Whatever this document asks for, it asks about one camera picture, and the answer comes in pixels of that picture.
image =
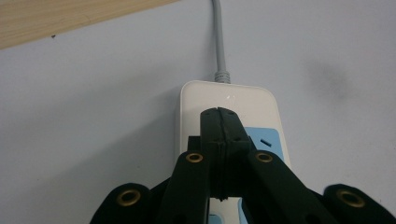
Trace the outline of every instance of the white power strip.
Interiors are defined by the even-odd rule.
[[[257,149],[273,151],[290,166],[280,116],[274,95],[266,89],[192,81],[184,85],[177,111],[175,161],[187,150],[189,136],[200,135],[200,114],[213,107],[234,111]],[[211,199],[210,214],[221,218],[223,224],[242,224],[238,198],[226,201]]]

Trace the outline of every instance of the black plastic part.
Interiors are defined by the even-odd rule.
[[[276,154],[258,150],[247,160],[256,179],[244,196],[248,208],[261,208],[271,223],[338,223]]]
[[[328,209],[342,223],[395,224],[395,217],[359,189],[338,184],[325,189],[323,199]]]
[[[156,223],[206,224],[209,192],[209,158],[203,151],[184,152],[163,195]]]
[[[242,195],[245,176],[243,162],[254,150],[245,129],[232,110],[207,109],[201,113],[201,150],[211,162],[211,196],[220,200]]]
[[[140,198],[122,206],[118,198],[128,189]],[[201,136],[189,138],[169,179],[152,190],[138,184],[112,190],[91,223],[206,224],[209,197],[242,197],[249,224],[396,224],[358,189],[331,186],[324,196],[307,189],[276,154],[258,151],[238,116],[224,108],[201,114]]]
[[[140,199],[133,205],[121,206],[117,198],[125,190],[134,189],[140,193]],[[140,224],[147,223],[146,217],[149,211],[149,200],[151,192],[139,184],[124,184],[113,189],[102,202],[91,224]]]

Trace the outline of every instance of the electrical outlet socket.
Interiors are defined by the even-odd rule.
[[[187,150],[189,136],[200,135],[200,114],[213,107],[234,111],[257,149],[275,152],[290,166],[289,154],[274,95],[266,89],[192,81],[180,93],[176,118],[175,161]],[[223,224],[240,224],[239,198],[210,200],[210,213]]]

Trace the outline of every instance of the gray cable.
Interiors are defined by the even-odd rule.
[[[230,84],[230,73],[228,73],[225,68],[224,44],[221,26],[221,7],[219,0],[213,0],[213,11],[215,18],[216,54],[218,61],[218,72],[215,74],[215,81]]]

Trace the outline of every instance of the blue panel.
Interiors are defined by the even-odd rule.
[[[209,215],[209,224],[222,224],[221,217],[217,215],[210,214]]]
[[[277,130],[249,127],[246,127],[245,130],[257,149],[273,152],[283,160],[282,147],[280,145],[279,133]]]

